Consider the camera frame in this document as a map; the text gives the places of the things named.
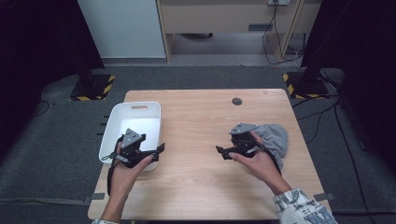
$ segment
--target white cabinet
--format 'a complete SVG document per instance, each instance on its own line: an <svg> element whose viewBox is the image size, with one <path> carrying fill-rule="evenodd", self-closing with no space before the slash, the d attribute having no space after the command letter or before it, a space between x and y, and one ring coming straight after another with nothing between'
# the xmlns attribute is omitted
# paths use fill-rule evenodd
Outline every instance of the white cabinet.
<svg viewBox="0 0 396 224"><path fill-rule="evenodd" d="M78 0L102 58L165 58L155 0Z"/></svg>

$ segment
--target sleeve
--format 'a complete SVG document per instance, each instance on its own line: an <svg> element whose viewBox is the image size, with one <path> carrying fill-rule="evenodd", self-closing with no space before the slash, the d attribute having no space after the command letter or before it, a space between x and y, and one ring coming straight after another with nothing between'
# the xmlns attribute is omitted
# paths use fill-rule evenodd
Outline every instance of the sleeve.
<svg viewBox="0 0 396 224"><path fill-rule="evenodd" d="M309 200L301 189L292 189L274 197L281 224L336 224L326 207Z"/></svg>
<svg viewBox="0 0 396 224"><path fill-rule="evenodd" d="M100 219L95 219L92 224L119 224L117 222L110 222L110 221L105 221L105 220L100 220Z"/></svg>

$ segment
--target gray towel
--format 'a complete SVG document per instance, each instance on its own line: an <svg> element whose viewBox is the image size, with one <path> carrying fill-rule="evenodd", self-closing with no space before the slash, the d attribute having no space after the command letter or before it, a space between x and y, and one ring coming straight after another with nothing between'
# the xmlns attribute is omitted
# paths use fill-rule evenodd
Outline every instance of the gray towel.
<svg viewBox="0 0 396 224"><path fill-rule="evenodd" d="M279 169L283 167L283 157L288 151L288 133L278 124L263 124L252 130L262 138L265 147L274 155Z"/></svg>

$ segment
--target light stand base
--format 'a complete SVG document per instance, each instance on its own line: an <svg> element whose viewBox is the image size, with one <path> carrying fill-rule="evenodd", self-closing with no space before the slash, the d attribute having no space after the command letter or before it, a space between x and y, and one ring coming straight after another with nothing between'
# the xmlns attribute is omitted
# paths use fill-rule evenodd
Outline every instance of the light stand base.
<svg viewBox="0 0 396 224"><path fill-rule="evenodd" d="M323 81L320 80L316 80L313 85L299 89L303 74L304 72L288 72L283 75L291 98L306 99L326 97L329 95L329 91Z"/></svg>
<svg viewBox="0 0 396 224"><path fill-rule="evenodd" d="M79 79L75 88L70 93L72 101L103 100L107 97L113 84L114 76L111 75L92 75L91 86L84 86Z"/></svg>

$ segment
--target human hand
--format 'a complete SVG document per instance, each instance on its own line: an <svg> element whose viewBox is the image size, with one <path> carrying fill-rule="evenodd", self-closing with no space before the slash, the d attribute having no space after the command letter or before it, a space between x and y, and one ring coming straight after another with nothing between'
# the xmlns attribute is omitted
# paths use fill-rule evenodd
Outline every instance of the human hand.
<svg viewBox="0 0 396 224"><path fill-rule="evenodd" d="M117 147L117 153L120 153L120 144ZM122 210L129 192L132 190L139 174L151 163L152 158L152 155L147 156L133 168L128 168L119 160L114 159L117 165L114 167L111 177L110 198L102 214L102 220L120 223Z"/></svg>
<svg viewBox="0 0 396 224"><path fill-rule="evenodd" d="M257 142L262 144L262 139L257 134L254 132L250 133ZM274 162L267 153L261 150L256 150L254 157L248 158L241 154L230 152L229 156L233 158L234 161L238 161L239 163L245 165L256 177L267 184L275 195L281 194L291 189L289 184L280 175L279 171L274 165Z"/></svg>
<svg viewBox="0 0 396 224"><path fill-rule="evenodd" d="M120 154L120 144L117 147L117 153ZM126 201L137 177L151 163L152 158L152 155L147 156L133 168L128 168L115 159L115 164L120 163L114 167L110 195Z"/></svg>

